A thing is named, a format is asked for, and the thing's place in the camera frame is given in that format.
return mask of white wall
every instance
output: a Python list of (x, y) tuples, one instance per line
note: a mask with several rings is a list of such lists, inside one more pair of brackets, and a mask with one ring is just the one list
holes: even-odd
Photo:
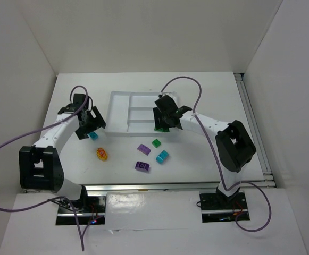
[(16, 0), (57, 73), (235, 71), (281, 0)]
[(282, 2), (244, 78), (309, 252), (309, 0)]
[[(0, 144), (39, 128), (55, 74), (14, 2), (0, 0)], [(28, 137), (0, 151), (0, 206), (11, 208), (19, 189), (18, 151)], [(0, 212), (0, 245), (10, 214)]]

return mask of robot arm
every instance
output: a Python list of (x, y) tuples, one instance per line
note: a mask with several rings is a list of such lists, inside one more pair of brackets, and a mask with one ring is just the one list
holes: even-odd
[(77, 201), (77, 207), (85, 206), (88, 199), (86, 188), (64, 178), (59, 159), (62, 148), (74, 132), (81, 140), (88, 138), (88, 133), (106, 127), (97, 108), (94, 106), (91, 110), (88, 109), (89, 101), (76, 116), (62, 122), (83, 104), (85, 96), (85, 94), (74, 94), (73, 103), (62, 107), (58, 112), (55, 122), (61, 122), (61, 124), (49, 129), (32, 146), (23, 146), (20, 149), (19, 164), (22, 188), (50, 190), (72, 201)]
[[(221, 122), (199, 113), (193, 113), (192, 109), (187, 106), (178, 108), (168, 95), (159, 97), (155, 104), (157, 107), (153, 109), (153, 113), (156, 130), (177, 127), (205, 135), (196, 120), (197, 115), (210, 139), (217, 144), (225, 186), (228, 189), (241, 181), (244, 168), (256, 153), (256, 148), (240, 121)], [(225, 190), (222, 181), (217, 188), (217, 193), (225, 201), (231, 200), (238, 191), (238, 186)]]

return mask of white table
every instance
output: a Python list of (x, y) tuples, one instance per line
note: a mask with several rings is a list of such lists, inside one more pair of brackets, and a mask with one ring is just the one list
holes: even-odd
[[(264, 192), (271, 202), (272, 218), (268, 227), (260, 232), (243, 232), (234, 222), (142, 231), (109, 231), (98, 225), (91, 226), (85, 235), (84, 253), (81, 252), (77, 227), (55, 226), (57, 206), (47, 203), (37, 209), (11, 214), (0, 255), (306, 255), (285, 190), (264, 189)], [(260, 227), (268, 217), (266, 202), (257, 189), (247, 189), (245, 193), (251, 221), (240, 223), (247, 228)], [(14, 209), (31, 206), (50, 197), (50, 194), (18, 194)]]
[[(111, 91), (160, 91), (172, 78), (188, 75), (197, 79), (203, 94), (197, 111), (212, 118), (232, 122), (242, 121), (250, 132), (248, 121), (240, 99), (233, 73), (231, 72), (184, 72), (184, 73), (78, 73), (59, 74), (45, 125), (54, 122), (61, 107), (69, 103), (69, 93), (76, 85), (88, 89), (102, 116), (106, 118)], [(179, 105), (193, 106), (198, 87), (190, 80), (177, 80), (168, 87), (179, 96)], [(80, 184), (134, 184), (134, 183), (175, 183), (175, 182), (216, 182), (219, 174), (205, 137), (190, 131), (182, 131), (175, 138), (159, 138), (162, 145), (155, 149), (150, 137), (107, 137), (100, 129), (99, 139), (79, 141), (74, 134), (60, 155), (66, 178)], [(140, 143), (152, 149), (149, 156), (140, 153)], [(103, 147), (108, 161), (96, 157), (96, 149)], [(155, 157), (166, 150), (170, 159), (163, 165)], [(136, 161), (151, 165), (149, 174), (134, 169)], [(262, 169), (255, 155), (248, 164), (244, 179), (263, 179)]]

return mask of purple cable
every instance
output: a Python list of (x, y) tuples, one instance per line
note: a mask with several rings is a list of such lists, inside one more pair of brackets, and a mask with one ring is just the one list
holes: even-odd
[(102, 218), (103, 216), (97, 216), (96, 218), (90, 220), (87, 224), (87, 226), (85, 227), (85, 229), (83, 230), (83, 233), (82, 233), (82, 238), (85, 237), (85, 232), (87, 231), (87, 229), (89, 228), (89, 226), (92, 224), (93, 221), (97, 220), (97, 219), (100, 219)]
[[(178, 76), (178, 77), (175, 77), (175, 78), (173, 78), (172, 80), (170, 80), (168, 83), (166, 83), (166, 85), (162, 88), (161, 93), (165, 90), (165, 88), (166, 88), (172, 81), (175, 81), (175, 80), (177, 80), (177, 79), (188, 79), (188, 80), (192, 80), (192, 81), (194, 81), (194, 82), (198, 85), (198, 87), (199, 87), (199, 95), (198, 95), (198, 98), (197, 98), (197, 100), (196, 100), (196, 102), (195, 102), (195, 104), (194, 104), (194, 106), (193, 106), (193, 113), (196, 113), (197, 104), (199, 103), (199, 100), (200, 100), (200, 98), (201, 98), (201, 96), (202, 96), (202, 86), (201, 86), (201, 84), (200, 84), (196, 79), (194, 79), (194, 78), (192, 78), (192, 77), (189, 77), (189, 76)], [(218, 156), (217, 156), (217, 154), (216, 154), (216, 151), (215, 151), (215, 149), (214, 149), (214, 147), (213, 147), (213, 145), (212, 145), (211, 139), (210, 139), (210, 137), (208, 136), (207, 131), (205, 130), (205, 128), (204, 128), (202, 122), (200, 121), (200, 119), (198, 118), (198, 115), (197, 115), (197, 114), (195, 115), (195, 118), (196, 118), (197, 122), (199, 123), (199, 125), (201, 126), (201, 128), (202, 128), (202, 130), (203, 130), (203, 133), (205, 134), (206, 139), (207, 139), (207, 141), (208, 141), (208, 144), (210, 145), (210, 148), (211, 148), (211, 150), (212, 150), (212, 154), (213, 154), (213, 156), (214, 156), (214, 159), (216, 160), (216, 164), (217, 164), (217, 167), (218, 167), (220, 179), (221, 179), (221, 182), (222, 182), (222, 185), (223, 185), (224, 189), (225, 189), (226, 191), (230, 191), (232, 188), (234, 188), (235, 186), (240, 185), (241, 183), (248, 183), (248, 184), (250, 184), (250, 185), (256, 187), (256, 188), (263, 194), (264, 198), (266, 199), (266, 203), (268, 204), (268, 208), (269, 208), (269, 217), (268, 217), (268, 220), (266, 221), (266, 223), (265, 223), (262, 227), (257, 228), (257, 229), (247, 229), (247, 228), (243, 228), (242, 226), (240, 226), (240, 225), (238, 224), (238, 217), (240, 217), (244, 212), (242, 212), (241, 214), (239, 214), (239, 215), (236, 216), (235, 222), (236, 222), (237, 226), (238, 226), (240, 229), (242, 229), (242, 230), (244, 230), (244, 231), (247, 231), (247, 232), (257, 232), (257, 231), (260, 231), (260, 230), (264, 229), (266, 226), (268, 226), (268, 224), (269, 224), (269, 222), (270, 222), (270, 220), (271, 220), (271, 214), (272, 214), (271, 205), (270, 205), (270, 201), (269, 201), (268, 197), (266, 196), (266, 194), (264, 193), (264, 191), (263, 191), (260, 187), (258, 187), (256, 184), (254, 184), (254, 183), (252, 183), (252, 182), (249, 182), (249, 181), (236, 182), (234, 185), (232, 185), (232, 186), (229, 187), (229, 188), (227, 188), (227, 187), (225, 186), (225, 181), (224, 181), (224, 176), (223, 176), (223, 173), (222, 173), (222, 168), (221, 168), (221, 165), (220, 165)]]
[[(0, 149), (2, 149), (4, 146), (8, 145), (9, 143), (12, 143), (12, 142), (14, 142), (14, 141), (16, 141), (16, 140), (18, 140), (18, 139), (21, 139), (21, 138), (23, 138), (23, 137), (26, 137), (26, 136), (28, 136), (28, 135), (35, 134), (35, 133), (41, 132), (41, 131), (43, 131), (43, 130), (51, 129), (51, 128), (53, 128), (53, 127), (55, 127), (55, 126), (57, 126), (57, 125), (60, 125), (60, 124), (62, 124), (63, 122), (69, 120), (70, 118), (74, 117), (75, 115), (77, 115), (77, 114), (84, 108), (84, 106), (86, 105), (86, 103), (87, 103), (87, 101), (88, 101), (88, 98), (89, 98), (89, 97), (88, 97), (88, 91), (87, 91), (87, 89), (86, 89), (84, 86), (77, 85), (77, 86), (75, 86), (75, 87), (71, 90), (71, 92), (70, 92), (70, 102), (71, 102), (71, 96), (72, 96), (74, 90), (77, 89), (77, 88), (82, 88), (82, 89), (85, 91), (85, 93), (86, 93), (86, 97), (85, 97), (85, 100), (83, 101), (83, 104), (80, 106), (80, 108), (78, 108), (72, 115), (70, 115), (69, 117), (63, 119), (61, 122), (57, 122), (57, 123), (51, 124), (51, 125), (49, 125), (49, 126), (46, 126), (46, 127), (40, 128), (40, 129), (36, 129), (36, 130), (30, 131), (30, 132), (25, 133), (25, 134), (21, 134), (21, 135), (15, 137), (15, 138), (13, 138), (13, 139), (11, 139), (11, 140), (9, 140), (9, 141), (6, 141), (5, 143), (3, 143), (3, 144), (0, 145)], [(27, 207), (27, 208), (21, 208), (21, 209), (5, 209), (5, 208), (1, 208), (1, 207), (0, 207), (0, 211), (6, 212), (6, 213), (12, 213), (12, 212), (13, 212), (13, 213), (17, 213), (17, 212), (20, 212), (20, 211), (27, 211), (27, 210), (30, 210), (30, 209), (39, 207), (39, 206), (41, 206), (41, 205), (44, 205), (45, 203), (48, 203), (48, 202), (51, 202), (51, 201), (55, 201), (55, 200), (60, 199), (60, 198), (63, 198), (63, 197), (51, 198), (51, 199), (48, 199), (47, 201), (38, 203), (38, 204), (36, 204), (36, 205), (34, 205), (34, 206), (30, 206), (30, 207)], [(80, 229), (80, 225), (79, 225), (78, 216), (77, 216), (77, 214), (76, 214), (76, 210), (75, 210), (75, 208), (74, 208), (74, 205), (73, 205), (67, 198), (64, 198), (64, 199), (70, 204), (70, 206), (72, 207), (72, 210), (73, 210), (73, 212), (74, 212), (76, 225), (77, 225), (77, 227), (78, 227), (78, 231), (79, 231), (79, 235), (80, 235), (82, 251), (84, 251), (84, 250), (85, 250), (85, 246), (84, 246), (84, 244), (83, 244), (83, 235), (82, 235), (82, 233), (81, 233), (81, 229)]]

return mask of purple wire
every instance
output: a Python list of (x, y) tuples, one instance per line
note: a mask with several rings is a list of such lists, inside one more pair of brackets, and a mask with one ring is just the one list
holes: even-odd
[(89, 226), (93, 223), (93, 221), (97, 220), (97, 219), (100, 219), (102, 218), (103, 216), (97, 216), (96, 218), (90, 220), (87, 224), (87, 226), (85, 227), (85, 229), (83, 230), (83, 233), (82, 233), (82, 238), (85, 237), (85, 232), (87, 231), (87, 229), (89, 228)]
[[(188, 79), (188, 80), (192, 80), (192, 81), (194, 81), (194, 82), (198, 85), (198, 87), (199, 87), (199, 95), (198, 95), (198, 98), (197, 98), (197, 100), (196, 100), (196, 102), (195, 102), (195, 104), (194, 104), (194, 106), (193, 106), (193, 113), (196, 113), (196, 107), (197, 107), (197, 105), (198, 105), (198, 103), (199, 103), (199, 100), (200, 100), (200, 98), (201, 98), (201, 96), (202, 96), (202, 86), (201, 86), (201, 84), (200, 84), (196, 79), (194, 79), (194, 78), (192, 78), (192, 77), (189, 77), (189, 76), (178, 76), (178, 77), (175, 77), (175, 78), (173, 78), (172, 80), (170, 80), (168, 83), (166, 83), (166, 85), (162, 88), (161, 93), (165, 90), (165, 88), (166, 88), (172, 81), (175, 81), (175, 80), (177, 80), (177, 79)], [(239, 214), (239, 215), (236, 216), (235, 222), (236, 222), (237, 226), (238, 226), (240, 229), (242, 229), (242, 230), (244, 230), (244, 231), (247, 231), (247, 232), (257, 232), (257, 231), (260, 231), (260, 230), (264, 229), (266, 226), (268, 226), (268, 224), (269, 224), (269, 222), (270, 222), (270, 220), (271, 220), (271, 215), (272, 215), (271, 205), (270, 205), (270, 201), (269, 201), (268, 197), (266, 196), (266, 194), (264, 193), (264, 191), (263, 191), (260, 187), (258, 187), (256, 184), (254, 184), (254, 183), (252, 183), (252, 182), (249, 182), (249, 181), (236, 182), (234, 185), (232, 185), (232, 186), (229, 187), (229, 188), (227, 188), (227, 187), (225, 186), (225, 181), (224, 181), (224, 176), (223, 176), (222, 168), (221, 168), (221, 165), (220, 165), (220, 162), (219, 162), (217, 153), (216, 153), (216, 151), (215, 151), (215, 149), (214, 149), (214, 147), (213, 147), (213, 145), (212, 145), (211, 139), (210, 139), (210, 137), (208, 136), (207, 131), (205, 130), (205, 128), (204, 128), (202, 122), (200, 121), (200, 119), (198, 118), (197, 114), (195, 115), (195, 118), (196, 118), (197, 122), (199, 123), (199, 125), (201, 126), (201, 128), (202, 128), (202, 130), (203, 130), (203, 133), (205, 134), (205, 137), (206, 137), (206, 139), (207, 139), (207, 141), (208, 141), (208, 144), (210, 145), (210, 148), (211, 148), (211, 150), (212, 150), (213, 157), (214, 157), (214, 159), (215, 159), (215, 161), (216, 161), (216, 164), (217, 164), (217, 167), (218, 167), (220, 179), (221, 179), (221, 182), (222, 182), (222, 185), (223, 185), (224, 189), (225, 189), (226, 191), (230, 191), (232, 188), (234, 188), (234, 187), (240, 185), (241, 183), (248, 183), (248, 184), (250, 184), (250, 185), (256, 187), (256, 188), (263, 194), (264, 198), (266, 199), (266, 203), (268, 204), (268, 208), (269, 208), (269, 217), (268, 217), (268, 220), (266, 221), (266, 223), (265, 223), (262, 227), (257, 228), (257, 229), (247, 229), (247, 228), (243, 228), (242, 226), (240, 226), (240, 225), (238, 224), (238, 217), (240, 217), (244, 212), (242, 212), (241, 214)]]
[[(84, 86), (77, 85), (77, 86), (75, 86), (75, 87), (71, 90), (71, 92), (70, 92), (70, 102), (71, 102), (71, 96), (72, 96), (74, 90), (77, 89), (77, 88), (82, 88), (82, 89), (85, 91), (86, 97), (85, 97), (85, 100), (83, 101), (83, 104), (82, 104), (72, 115), (70, 115), (69, 117), (63, 119), (61, 122), (56, 122), (56, 123), (51, 124), (51, 125), (49, 125), (49, 126), (46, 126), (46, 127), (40, 128), (40, 129), (36, 129), (36, 130), (30, 131), (30, 132), (28, 132), (28, 133), (21, 134), (21, 135), (15, 137), (15, 138), (12, 138), (11, 140), (6, 141), (5, 143), (1, 144), (1, 145), (0, 145), (0, 149), (2, 149), (4, 146), (8, 145), (9, 143), (12, 143), (12, 142), (14, 142), (14, 141), (16, 141), (16, 140), (19, 140), (19, 139), (21, 139), (21, 138), (23, 138), (23, 137), (26, 137), (26, 136), (28, 136), (28, 135), (35, 134), (35, 133), (41, 132), (41, 131), (43, 131), (43, 130), (51, 129), (51, 128), (53, 128), (53, 127), (55, 127), (55, 126), (57, 126), (57, 125), (60, 125), (60, 124), (62, 124), (63, 122), (69, 120), (70, 118), (74, 117), (75, 115), (77, 115), (77, 114), (84, 108), (84, 106), (86, 105), (86, 103), (87, 103), (87, 101), (88, 101), (88, 91), (87, 91), (87, 89), (86, 89)], [(63, 197), (51, 198), (51, 199), (48, 199), (47, 201), (38, 203), (38, 204), (36, 204), (36, 205), (30, 206), (30, 207), (27, 207), (27, 208), (21, 208), (21, 209), (5, 209), (5, 208), (1, 208), (1, 207), (0, 207), (0, 211), (6, 212), (6, 213), (12, 213), (12, 212), (13, 212), (13, 213), (17, 213), (17, 212), (20, 212), (20, 211), (26, 211), (26, 210), (30, 210), (30, 209), (39, 207), (39, 206), (41, 206), (41, 205), (44, 205), (45, 203), (48, 203), (48, 202), (51, 202), (51, 201), (55, 201), (55, 200), (60, 199), (60, 198), (63, 198)], [(75, 207), (74, 207), (74, 205), (72, 204), (72, 202), (69, 201), (69, 199), (67, 199), (67, 198), (64, 198), (64, 199), (70, 204), (70, 206), (72, 207), (72, 210), (73, 210), (73, 212), (74, 212), (74, 217), (75, 217), (76, 225), (77, 225), (77, 227), (78, 227), (78, 231), (79, 231), (79, 235), (80, 235), (82, 251), (84, 251), (84, 250), (85, 250), (85, 246), (84, 246), (84, 243), (83, 243), (83, 235), (82, 235), (82, 233), (81, 233), (80, 224), (79, 224), (79, 219), (78, 219), (78, 216), (77, 216), (77, 214), (76, 214)]]
[(82, 251), (85, 251), (85, 243), (83, 241), (83, 235), (81, 233), (79, 218), (78, 218), (78, 215), (76, 213), (75, 206), (73, 205), (73, 203), (68, 198), (64, 198), (64, 200), (66, 200), (70, 204), (70, 206), (73, 210), (76, 226), (78, 227), (78, 232), (79, 232), (79, 236), (80, 236), (81, 248), (82, 248)]

